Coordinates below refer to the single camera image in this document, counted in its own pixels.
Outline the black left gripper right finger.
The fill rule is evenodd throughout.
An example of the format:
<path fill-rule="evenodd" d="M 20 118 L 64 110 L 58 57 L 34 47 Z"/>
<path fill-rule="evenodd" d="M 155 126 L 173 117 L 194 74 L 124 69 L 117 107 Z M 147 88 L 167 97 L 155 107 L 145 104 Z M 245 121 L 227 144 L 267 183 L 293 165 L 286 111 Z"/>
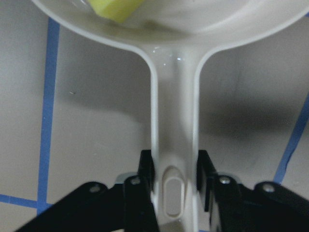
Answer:
<path fill-rule="evenodd" d="M 197 190 L 211 232 L 307 232 L 309 202 L 271 181 L 253 189 L 216 171 L 207 151 L 197 158 Z"/>

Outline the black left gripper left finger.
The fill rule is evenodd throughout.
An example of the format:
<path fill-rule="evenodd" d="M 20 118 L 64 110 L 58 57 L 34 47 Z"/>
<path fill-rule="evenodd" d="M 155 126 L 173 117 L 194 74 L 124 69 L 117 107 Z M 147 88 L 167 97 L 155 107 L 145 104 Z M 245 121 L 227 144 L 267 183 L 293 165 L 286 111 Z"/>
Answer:
<path fill-rule="evenodd" d="M 100 182 L 79 186 L 18 229 L 20 232 L 157 232 L 151 191 L 155 167 L 150 150 L 140 154 L 138 171 L 112 188 Z"/>

